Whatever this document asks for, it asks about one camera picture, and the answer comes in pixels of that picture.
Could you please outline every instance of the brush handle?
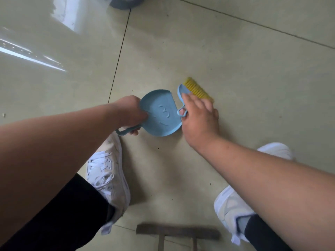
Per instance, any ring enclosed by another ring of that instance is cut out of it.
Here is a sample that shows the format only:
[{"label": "brush handle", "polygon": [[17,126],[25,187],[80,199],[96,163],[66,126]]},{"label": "brush handle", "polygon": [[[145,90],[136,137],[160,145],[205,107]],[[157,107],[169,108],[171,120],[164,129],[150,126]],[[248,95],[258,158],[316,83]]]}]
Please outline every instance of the brush handle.
[{"label": "brush handle", "polygon": [[141,125],[136,125],[136,126],[133,126],[133,127],[130,127],[130,128],[126,128],[125,130],[122,130],[122,131],[119,131],[118,129],[115,130],[116,134],[120,135],[120,136],[124,136],[124,135],[127,135],[130,131],[133,131],[137,128],[140,128]]},{"label": "brush handle", "polygon": [[[179,113],[179,111],[182,110],[182,109],[185,109],[185,113],[184,113],[184,114],[180,114],[180,113]],[[185,108],[185,105],[183,105],[182,108],[179,108],[179,109],[177,110],[177,114],[178,114],[179,117],[185,117],[185,116],[186,116],[186,114],[187,114],[187,110],[186,110],[186,108]]]}]

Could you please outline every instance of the shoelace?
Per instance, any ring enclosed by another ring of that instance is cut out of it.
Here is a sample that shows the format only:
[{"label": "shoelace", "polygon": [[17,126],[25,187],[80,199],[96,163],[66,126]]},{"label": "shoelace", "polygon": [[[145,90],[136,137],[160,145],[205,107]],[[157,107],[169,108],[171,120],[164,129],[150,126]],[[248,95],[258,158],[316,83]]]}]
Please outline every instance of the shoelace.
[{"label": "shoelace", "polygon": [[[101,171],[107,168],[105,163],[108,161],[107,156],[109,156],[110,153],[104,153],[104,154],[97,154],[93,155],[90,158],[90,162],[88,163],[89,169],[92,169],[94,167],[99,167]],[[114,175],[110,172],[104,172],[102,175],[100,175],[98,178],[95,179],[93,183],[91,183],[97,190],[110,195],[111,192],[106,190],[105,188],[109,185],[109,183],[112,181]]]}]

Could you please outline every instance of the sock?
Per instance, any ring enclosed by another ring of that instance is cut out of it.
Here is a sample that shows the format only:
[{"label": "sock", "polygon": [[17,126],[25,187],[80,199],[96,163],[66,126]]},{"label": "sock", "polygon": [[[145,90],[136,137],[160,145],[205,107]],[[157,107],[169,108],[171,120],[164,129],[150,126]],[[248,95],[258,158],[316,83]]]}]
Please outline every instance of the sock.
[{"label": "sock", "polygon": [[237,231],[238,232],[244,234],[245,228],[247,227],[247,224],[248,224],[250,218],[251,218],[251,215],[249,215],[249,216],[239,216],[236,219]]}]

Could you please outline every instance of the floor tile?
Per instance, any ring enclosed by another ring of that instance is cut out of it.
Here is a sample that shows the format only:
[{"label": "floor tile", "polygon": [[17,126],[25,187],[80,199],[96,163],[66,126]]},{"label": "floor tile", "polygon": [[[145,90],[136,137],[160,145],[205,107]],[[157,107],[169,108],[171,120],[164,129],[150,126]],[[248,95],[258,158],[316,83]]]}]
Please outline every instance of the floor tile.
[{"label": "floor tile", "polygon": [[[149,235],[136,235],[135,231],[113,226],[109,235],[96,236],[78,251],[113,250],[113,251],[156,251],[158,238]],[[164,251],[189,251],[190,248],[169,241],[164,243]]]},{"label": "floor tile", "polygon": [[129,11],[0,0],[0,124],[108,102]]},{"label": "floor tile", "polygon": [[335,0],[185,0],[335,47]]},{"label": "floor tile", "polygon": [[[177,86],[192,76],[215,99],[227,138],[254,149],[283,142],[300,162],[335,172],[334,64],[329,48],[179,0],[146,0],[131,11],[110,101],[168,89],[180,106]],[[122,142],[132,206],[118,225],[209,225],[224,244],[201,247],[241,249],[213,210],[227,183],[180,130]]]}]

